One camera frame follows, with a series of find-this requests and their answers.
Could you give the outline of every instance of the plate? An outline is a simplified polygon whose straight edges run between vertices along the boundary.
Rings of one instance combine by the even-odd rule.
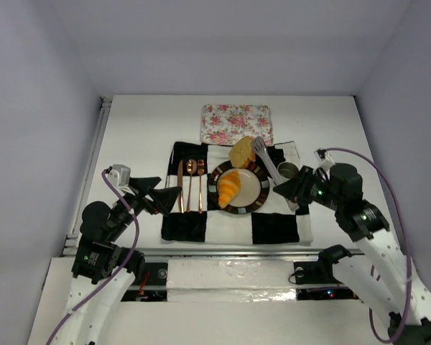
[[[233,170],[238,170],[241,191],[222,211],[246,214],[258,210],[267,200],[270,183],[265,171],[254,162],[245,169],[234,168],[229,160],[220,164],[208,178],[209,198],[218,206],[218,181]]]

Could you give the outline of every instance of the white wall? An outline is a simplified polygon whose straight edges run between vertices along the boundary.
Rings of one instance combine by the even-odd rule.
[[[0,345],[27,342],[98,107],[51,3],[0,0]]]
[[[413,1],[356,100],[431,289],[431,0]]]
[[[53,0],[103,95],[355,95],[409,2]]]

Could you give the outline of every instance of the copper spoon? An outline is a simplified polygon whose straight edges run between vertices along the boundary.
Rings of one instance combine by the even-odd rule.
[[[192,191],[192,175],[196,172],[196,160],[187,161],[187,172],[190,174],[190,186],[188,187],[187,212],[190,212],[190,192]]]

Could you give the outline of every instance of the pink floral cloth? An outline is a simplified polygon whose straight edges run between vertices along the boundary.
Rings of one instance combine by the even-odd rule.
[[[268,106],[206,104],[201,116],[201,142],[235,145],[241,138],[264,138],[273,145],[272,113]]]

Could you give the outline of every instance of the knife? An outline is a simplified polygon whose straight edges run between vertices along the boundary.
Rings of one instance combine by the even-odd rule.
[[[179,196],[179,212],[184,213],[184,185],[183,185],[183,174],[184,174],[184,161],[181,160],[179,163],[179,170],[177,171],[177,185],[182,189]]]

